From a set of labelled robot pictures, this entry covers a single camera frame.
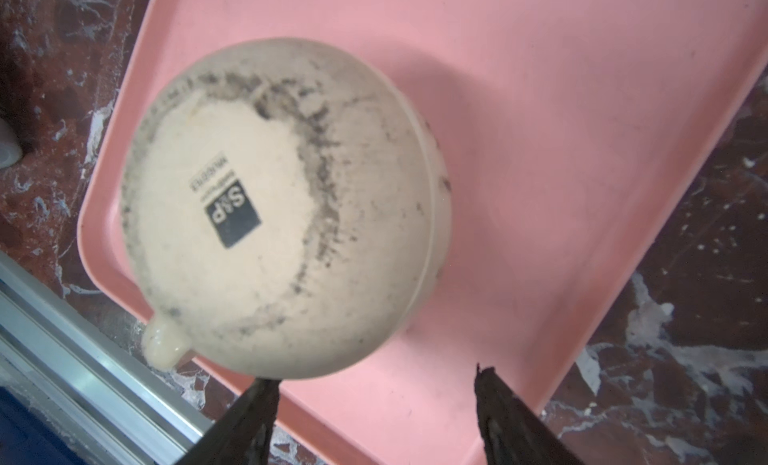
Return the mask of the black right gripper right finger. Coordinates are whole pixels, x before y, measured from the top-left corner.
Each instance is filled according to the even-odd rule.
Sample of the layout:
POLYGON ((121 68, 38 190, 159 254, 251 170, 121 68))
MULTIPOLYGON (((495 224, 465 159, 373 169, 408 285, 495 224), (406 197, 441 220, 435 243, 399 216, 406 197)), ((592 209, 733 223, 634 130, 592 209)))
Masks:
POLYGON ((474 379, 478 428, 491 465, 583 465, 497 375, 478 367, 474 379))

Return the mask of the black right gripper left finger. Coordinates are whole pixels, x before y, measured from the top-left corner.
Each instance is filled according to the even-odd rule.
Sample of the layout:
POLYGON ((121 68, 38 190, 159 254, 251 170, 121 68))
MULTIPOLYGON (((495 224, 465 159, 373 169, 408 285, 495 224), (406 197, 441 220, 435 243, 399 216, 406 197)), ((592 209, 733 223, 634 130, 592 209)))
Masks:
POLYGON ((176 464, 267 464, 280 383, 256 379, 176 464))

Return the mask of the beige ceramic teapot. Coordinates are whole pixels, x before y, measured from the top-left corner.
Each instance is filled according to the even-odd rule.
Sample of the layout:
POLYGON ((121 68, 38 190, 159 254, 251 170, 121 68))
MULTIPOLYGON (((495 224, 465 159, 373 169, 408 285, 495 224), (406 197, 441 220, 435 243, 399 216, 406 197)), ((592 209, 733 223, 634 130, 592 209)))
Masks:
POLYGON ((297 38, 174 78, 125 162, 126 253, 147 362, 191 355, 310 379, 371 355, 427 301, 451 234, 439 146, 381 72, 297 38))

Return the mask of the silver spray bottle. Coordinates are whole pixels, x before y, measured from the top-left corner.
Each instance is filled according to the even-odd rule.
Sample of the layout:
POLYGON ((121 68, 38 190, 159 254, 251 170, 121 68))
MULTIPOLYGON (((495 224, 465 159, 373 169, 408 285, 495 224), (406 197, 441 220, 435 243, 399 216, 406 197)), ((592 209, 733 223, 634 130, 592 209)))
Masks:
POLYGON ((0 119, 0 168, 9 168, 18 163, 24 155, 16 133, 3 119, 0 119))

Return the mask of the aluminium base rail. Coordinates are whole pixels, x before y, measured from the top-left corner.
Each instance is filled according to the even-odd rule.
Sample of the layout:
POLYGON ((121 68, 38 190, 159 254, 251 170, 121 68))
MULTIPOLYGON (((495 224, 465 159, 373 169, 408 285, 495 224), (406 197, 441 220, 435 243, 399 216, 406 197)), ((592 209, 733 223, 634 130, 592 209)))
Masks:
POLYGON ((1 382, 95 464, 174 464, 211 422, 8 255, 1 382))

